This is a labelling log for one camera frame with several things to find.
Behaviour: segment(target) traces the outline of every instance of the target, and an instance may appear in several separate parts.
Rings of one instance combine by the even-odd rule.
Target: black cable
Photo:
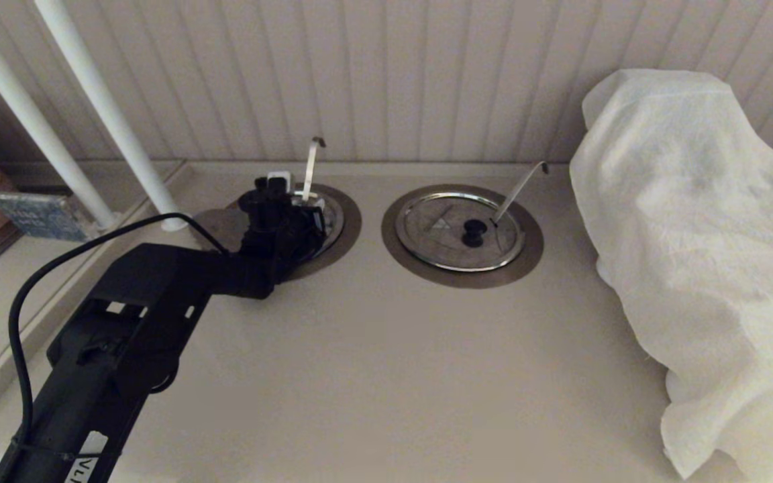
[[[133,230],[140,229],[144,226],[150,225],[151,223],[157,223],[169,218],[180,218],[184,220],[191,227],[193,227],[193,229],[199,232],[199,235],[202,235],[205,239],[207,239],[207,241],[211,242],[211,245],[217,248],[220,254],[223,254],[223,256],[230,256],[229,251],[226,250],[226,248],[221,245],[217,239],[208,233],[206,229],[203,229],[200,224],[196,223],[193,218],[190,218],[183,213],[166,213],[131,223],[127,226],[110,231],[105,235],[98,236],[98,238],[92,239],[92,241],[85,242],[85,244],[82,244],[79,247],[76,247],[73,250],[62,254],[61,256],[56,257],[45,266],[41,266],[40,269],[37,272],[34,272],[31,277],[25,281],[22,287],[19,288],[18,293],[16,293],[16,297],[13,298],[10,314],[8,316],[8,339],[10,341],[11,352],[13,352],[13,365],[16,366],[16,377],[17,381],[19,382],[19,393],[22,396],[22,425],[19,426],[19,432],[15,437],[16,446],[28,447],[28,445],[25,444],[25,441],[28,440],[28,434],[30,434],[31,431],[34,412],[32,383],[28,378],[28,367],[25,364],[25,354],[22,351],[22,342],[19,340],[19,312],[22,310],[22,305],[25,302],[25,298],[28,296],[28,293],[31,291],[34,285],[40,281],[41,278],[45,277],[47,273],[55,270],[56,267],[62,265],[62,263],[65,263],[74,257],[80,256],[81,254],[92,250],[92,248],[97,247],[98,245],[105,244],[105,242],[108,242],[113,238],[118,238],[121,235],[126,235],[127,233],[132,232]]]

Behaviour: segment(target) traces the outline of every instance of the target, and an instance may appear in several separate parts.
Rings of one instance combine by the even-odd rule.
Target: lid knob
[[[479,248],[482,245],[482,233],[488,231],[488,226],[481,220],[467,220],[464,222],[464,235],[461,242],[470,248]]]

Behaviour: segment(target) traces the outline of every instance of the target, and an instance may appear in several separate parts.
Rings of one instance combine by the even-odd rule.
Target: beige countertop
[[[194,214],[275,168],[187,163],[172,192]],[[524,168],[319,165],[316,181],[359,205],[356,245],[265,301],[214,297],[111,481],[679,481],[660,438],[666,370],[595,272],[567,168],[534,178],[518,198],[545,251],[512,284],[434,284],[381,241],[383,213],[410,190],[464,183],[503,193]],[[186,231],[159,227],[121,244],[142,241],[196,246]],[[30,365],[39,388],[48,364],[39,352]],[[0,398],[0,457],[18,424],[12,384]],[[742,479],[718,453],[689,481]]]

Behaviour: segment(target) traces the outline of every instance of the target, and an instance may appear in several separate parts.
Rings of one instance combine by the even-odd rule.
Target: metal pot lid
[[[492,218],[499,205],[463,191],[423,193],[395,218],[399,241],[418,259],[455,272],[488,272],[506,266],[524,248],[524,231],[511,213]]]

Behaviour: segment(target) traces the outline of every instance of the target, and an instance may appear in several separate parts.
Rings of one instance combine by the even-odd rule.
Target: metal rod
[[[315,155],[318,154],[318,146],[325,148],[327,144],[324,138],[314,137],[309,143],[309,161],[306,162],[306,180],[303,181],[303,202],[309,201],[309,190],[312,189],[312,177],[315,174]]]
[[[151,166],[148,154],[139,143],[135,132],[117,106],[107,83],[97,70],[95,62],[92,61],[89,49],[85,46],[83,38],[79,36],[67,8],[61,0],[35,0],[34,3],[38,6],[40,15],[46,22],[46,27],[49,28],[53,39],[56,40],[58,48],[64,53],[64,58],[67,59],[76,79],[83,86],[83,91],[101,117],[103,125],[109,131],[157,211],[160,213],[180,211],[160,175]],[[162,226],[166,231],[173,231],[182,229],[187,224],[180,219],[170,218],[164,221]]]
[[[76,164],[59,140],[52,126],[40,113],[38,106],[25,91],[0,53],[0,94],[38,145],[64,183],[95,218],[99,229],[108,229],[115,223],[115,215],[101,198],[91,181]]]
[[[513,201],[515,201],[515,198],[518,197],[518,193],[521,192],[522,189],[524,189],[525,184],[527,184],[527,181],[530,180],[531,177],[533,177],[533,174],[535,174],[536,170],[539,169],[539,167],[542,168],[543,171],[547,174],[547,163],[546,162],[537,162],[533,168],[530,168],[529,171],[527,171],[527,174],[524,174],[524,177],[521,178],[520,181],[518,181],[518,184],[515,184],[515,187],[512,189],[512,193],[509,193],[509,196],[506,197],[506,201],[503,201],[503,204],[500,205],[499,208],[497,208],[497,212],[494,213],[494,224],[500,223],[500,218],[503,217],[503,214],[506,213],[506,210],[509,210],[509,205],[512,204]]]

